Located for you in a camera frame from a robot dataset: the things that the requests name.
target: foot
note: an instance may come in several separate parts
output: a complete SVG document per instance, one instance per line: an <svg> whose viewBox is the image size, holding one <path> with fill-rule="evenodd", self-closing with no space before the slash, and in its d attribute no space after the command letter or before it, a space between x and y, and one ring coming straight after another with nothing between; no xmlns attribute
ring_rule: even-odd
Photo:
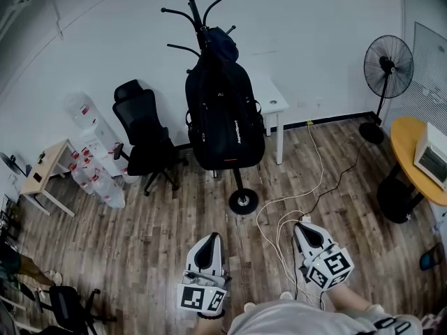
<svg viewBox="0 0 447 335"><path fill-rule="evenodd" d="M57 287L62 285L62 275L58 271L51 270L48 278L50 278Z"/></svg>
<svg viewBox="0 0 447 335"><path fill-rule="evenodd" d="M294 300L291 292L282 292L279 298L280 300Z"/></svg>
<svg viewBox="0 0 447 335"><path fill-rule="evenodd" d="M251 302L249 302L249 303L246 303L245 305L244 305L244 313L246 313L247 311L250 311L252 308L254 308L256 306L256 304L255 303L251 303Z"/></svg>

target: white side table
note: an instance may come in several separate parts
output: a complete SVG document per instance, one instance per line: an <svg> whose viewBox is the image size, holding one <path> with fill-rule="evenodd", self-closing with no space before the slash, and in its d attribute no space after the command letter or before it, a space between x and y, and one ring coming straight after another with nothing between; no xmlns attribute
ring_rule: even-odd
<svg viewBox="0 0 447 335"><path fill-rule="evenodd" d="M268 137L272 134L272 118L277 119L277 164L280 165L284 143L282 112L288 108L288 104L268 75L257 70L247 70L247 73L251 80L254 98L261 104L261 114L264 117Z"/></svg>

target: fan base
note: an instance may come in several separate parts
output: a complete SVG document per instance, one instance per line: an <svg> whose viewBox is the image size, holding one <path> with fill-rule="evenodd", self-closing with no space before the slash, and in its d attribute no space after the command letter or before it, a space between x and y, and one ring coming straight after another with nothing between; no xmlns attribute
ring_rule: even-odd
<svg viewBox="0 0 447 335"><path fill-rule="evenodd" d="M236 190L229 200L231 211L238 215L248 215L258 206L258 195L249 188Z"/></svg>
<svg viewBox="0 0 447 335"><path fill-rule="evenodd" d="M383 131L375 123L363 123L358 131L363 138L372 144L381 144L383 142Z"/></svg>

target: electric fan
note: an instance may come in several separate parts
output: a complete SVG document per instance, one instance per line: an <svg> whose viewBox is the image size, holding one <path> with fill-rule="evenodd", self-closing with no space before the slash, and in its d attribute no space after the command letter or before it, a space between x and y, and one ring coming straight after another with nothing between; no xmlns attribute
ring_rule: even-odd
<svg viewBox="0 0 447 335"><path fill-rule="evenodd" d="M20 169L19 165L17 165L15 163L15 156L11 155L11 157L7 157L5 153L0 153L0 158L4 161L4 163L6 164L6 166L8 166L8 168L11 169L12 172L14 172L15 174L20 175L20 173L22 173L24 176L26 176L26 174L23 172L22 169Z"/></svg>
<svg viewBox="0 0 447 335"><path fill-rule="evenodd" d="M368 48L363 65L370 89L380 96L374 123L363 123L360 134L374 144L383 142L379 113L385 99L400 96L413 78L413 56L404 41L392 35L377 38Z"/></svg>

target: small wooden table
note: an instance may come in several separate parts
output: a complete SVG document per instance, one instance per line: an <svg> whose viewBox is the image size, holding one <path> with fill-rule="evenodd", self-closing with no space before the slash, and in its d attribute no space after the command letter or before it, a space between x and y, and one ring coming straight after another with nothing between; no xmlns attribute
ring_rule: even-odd
<svg viewBox="0 0 447 335"><path fill-rule="evenodd" d="M397 118L391 125L390 139L397 163L379 185L377 200L385 217L396 223L408 221L413 208L424 198L447 206L447 192L414 165L416 145L424 128L425 122L413 117ZM400 170L411 181L410 186L396 179ZM419 193L412 198L415 189Z"/></svg>
<svg viewBox="0 0 447 335"><path fill-rule="evenodd" d="M53 145L52 147L46 149L44 151L45 158L43 162L41 164L37 164L32 168L27 179L24 181L22 185L22 190L20 191L20 193L24 197L26 197L28 201L30 201L34 206L39 208L44 214L47 214L48 216L50 215L50 212L45 207L43 207L34 198L33 195L42 193L48 199L50 199L50 201L52 201L55 205L57 205L59 208L65 211L67 214L69 214L72 217L75 216L73 211L65 207L53 195L51 195L47 190L45 190L45 187L47 186L48 180L50 179L53 169L58 165L59 159L61 158L63 152L67 147L73 150L73 147L70 145L68 139L65 139L57 143L56 145ZM34 179L34 175L36 173L42 177L40 181Z"/></svg>
<svg viewBox="0 0 447 335"><path fill-rule="evenodd" d="M253 89L254 98L261 105L261 114L264 116L264 125L267 136L272 134L271 118L276 117L277 120L277 164L282 164L282 152L284 143L284 121L282 118L283 111L288 109L288 103L270 77L257 70L247 71L251 80L251 88Z"/></svg>

